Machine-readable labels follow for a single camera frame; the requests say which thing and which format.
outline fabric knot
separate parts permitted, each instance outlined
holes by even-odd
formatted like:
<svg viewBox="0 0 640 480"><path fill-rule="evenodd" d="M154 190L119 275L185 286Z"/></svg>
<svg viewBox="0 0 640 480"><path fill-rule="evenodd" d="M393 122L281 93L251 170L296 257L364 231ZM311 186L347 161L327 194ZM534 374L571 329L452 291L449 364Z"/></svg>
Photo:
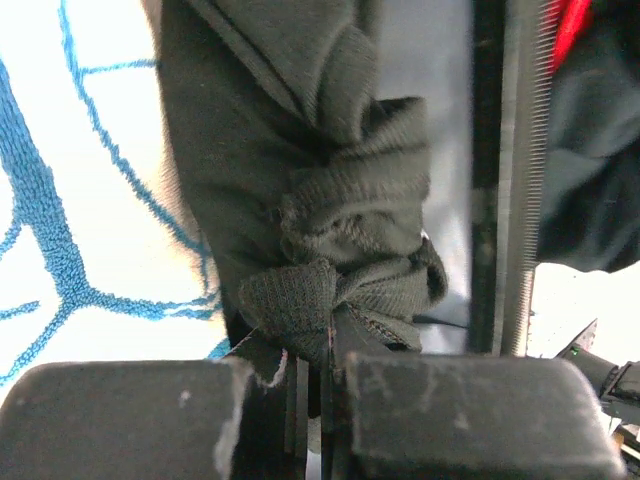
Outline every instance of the fabric knot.
<svg viewBox="0 0 640 480"><path fill-rule="evenodd" d="M267 270L240 287L241 309L268 338L319 367L332 311L348 305L380 342L420 350L413 316L438 301L446 278L431 244L409 257L367 265L342 276L326 259Z"/></svg>

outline gray surface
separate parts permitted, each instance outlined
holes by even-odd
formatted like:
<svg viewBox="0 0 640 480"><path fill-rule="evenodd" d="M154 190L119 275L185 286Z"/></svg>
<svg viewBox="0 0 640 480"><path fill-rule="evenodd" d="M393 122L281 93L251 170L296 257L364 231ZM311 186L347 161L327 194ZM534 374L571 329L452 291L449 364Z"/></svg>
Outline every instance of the gray surface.
<svg viewBox="0 0 640 480"><path fill-rule="evenodd" d="M440 253L450 291L428 315L466 326L470 298L471 237L471 3L465 0L384 0L380 98L427 99L432 191L425 231ZM425 351L449 353L464 345L463 331L430 325Z"/></svg>

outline knotted cloth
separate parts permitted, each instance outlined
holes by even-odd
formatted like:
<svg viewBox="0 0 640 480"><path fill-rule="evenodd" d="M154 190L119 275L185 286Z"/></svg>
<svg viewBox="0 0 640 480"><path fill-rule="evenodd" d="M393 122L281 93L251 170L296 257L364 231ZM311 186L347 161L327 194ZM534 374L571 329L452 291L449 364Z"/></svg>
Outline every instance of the knotted cloth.
<svg viewBox="0 0 640 480"><path fill-rule="evenodd" d="M375 99L380 13L376 0L163 4L172 146L227 320L316 366L338 305L415 350L413 315L446 291L422 235L424 101Z"/></svg>

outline red object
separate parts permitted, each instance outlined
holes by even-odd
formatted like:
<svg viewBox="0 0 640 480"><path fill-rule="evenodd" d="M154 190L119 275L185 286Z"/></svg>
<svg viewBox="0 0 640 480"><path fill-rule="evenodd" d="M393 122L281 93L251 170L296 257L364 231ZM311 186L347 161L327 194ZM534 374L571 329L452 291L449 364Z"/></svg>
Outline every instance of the red object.
<svg viewBox="0 0 640 480"><path fill-rule="evenodd" d="M553 49L553 71L565 61L571 47L593 20L591 0L554 0L552 19L558 23L556 43Z"/></svg>

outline black metal bar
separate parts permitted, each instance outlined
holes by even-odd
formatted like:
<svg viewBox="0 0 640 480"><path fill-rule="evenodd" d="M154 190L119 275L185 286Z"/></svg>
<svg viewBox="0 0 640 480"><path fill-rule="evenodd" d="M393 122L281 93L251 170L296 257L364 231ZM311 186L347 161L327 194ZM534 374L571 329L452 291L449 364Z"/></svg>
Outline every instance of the black metal bar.
<svg viewBox="0 0 640 480"><path fill-rule="evenodd" d="M304 480L307 470L309 428L309 363L300 358L297 358L296 362L296 429L293 453L297 475Z"/></svg>
<svg viewBox="0 0 640 480"><path fill-rule="evenodd" d="M345 476L351 475L348 454L349 413L345 390L347 358L353 352L384 355L390 351L359 324L344 305L333 312L328 335L328 348L321 378L322 478L351 479L353 475Z"/></svg>
<svg viewBox="0 0 640 480"><path fill-rule="evenodd" d="M284 451L294 455L296 449L296 420L297 420L297 377L298 369L296 357L287 358L287 407L284 417Z"/></svg>
<svg viewBox="0 0 640 480"><path fill-rule="evenodd" d="M498 186L505 0L473 2L473 170L471 323L468 348L499 353L496 329Z"/></svg>

